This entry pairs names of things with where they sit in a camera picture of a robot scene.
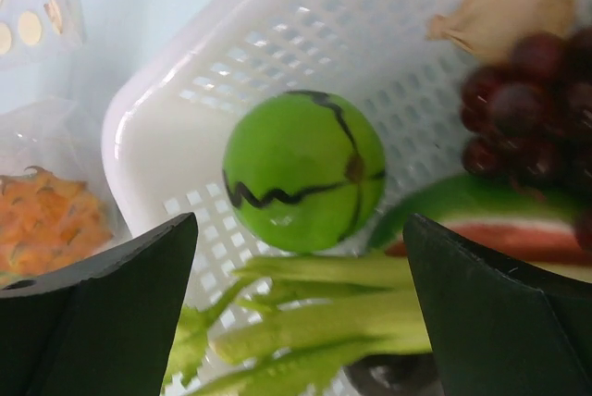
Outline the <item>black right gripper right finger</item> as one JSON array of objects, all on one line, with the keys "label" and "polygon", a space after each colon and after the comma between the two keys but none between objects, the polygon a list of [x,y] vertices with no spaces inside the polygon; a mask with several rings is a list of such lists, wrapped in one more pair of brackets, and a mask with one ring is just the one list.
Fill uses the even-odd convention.
[{"label": "black right gripper right finger", "polygon": [[409,217],[403,239],[446,394],[590,394],[589,283],[419,215]]}]

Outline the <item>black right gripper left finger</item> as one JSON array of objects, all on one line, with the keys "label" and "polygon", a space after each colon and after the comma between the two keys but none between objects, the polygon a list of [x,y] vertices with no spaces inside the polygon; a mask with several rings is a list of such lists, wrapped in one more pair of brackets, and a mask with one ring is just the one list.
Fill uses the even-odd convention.
[{"label": "black right gripper left finger", "polygon": [[2,289],[2,394],[159,394],[197,237],[181,214]]}]

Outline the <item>orange toy pineapple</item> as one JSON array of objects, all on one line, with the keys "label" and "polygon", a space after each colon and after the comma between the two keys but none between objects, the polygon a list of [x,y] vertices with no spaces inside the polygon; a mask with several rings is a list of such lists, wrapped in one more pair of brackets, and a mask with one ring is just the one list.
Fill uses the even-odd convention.
[{"label": "orange toy pineapple", "polygon": [[42,167],[1,177],[1,286],[83,260],[113,239],[105,203],[83,180]]}]

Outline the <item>clear red-zipper zip bag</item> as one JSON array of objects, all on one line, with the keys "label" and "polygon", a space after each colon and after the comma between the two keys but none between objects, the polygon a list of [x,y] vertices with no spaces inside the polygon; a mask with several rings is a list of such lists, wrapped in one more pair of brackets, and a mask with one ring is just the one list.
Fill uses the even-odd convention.
[{"label": "clear red-zipper zip bag", "polygon": [[95,254],[128,237],[105,178],[98,125],[77,103],[50,98],[1,116],[1,177],[29,175],[31,166],[49,170],[61,179],[85,181],[105,203],[114,237]]}]

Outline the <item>green toy melon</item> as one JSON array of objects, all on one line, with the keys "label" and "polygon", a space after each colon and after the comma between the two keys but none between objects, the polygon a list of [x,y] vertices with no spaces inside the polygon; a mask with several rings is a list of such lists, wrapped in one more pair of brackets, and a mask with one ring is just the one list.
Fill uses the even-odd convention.
[{"label": "green toy melon", "polygon": [[366,224],[385,193],[387,162],[373,125],[352,102],[296,90],[264,100],[237,122],[222,179],[255,237],[310,254]]}]

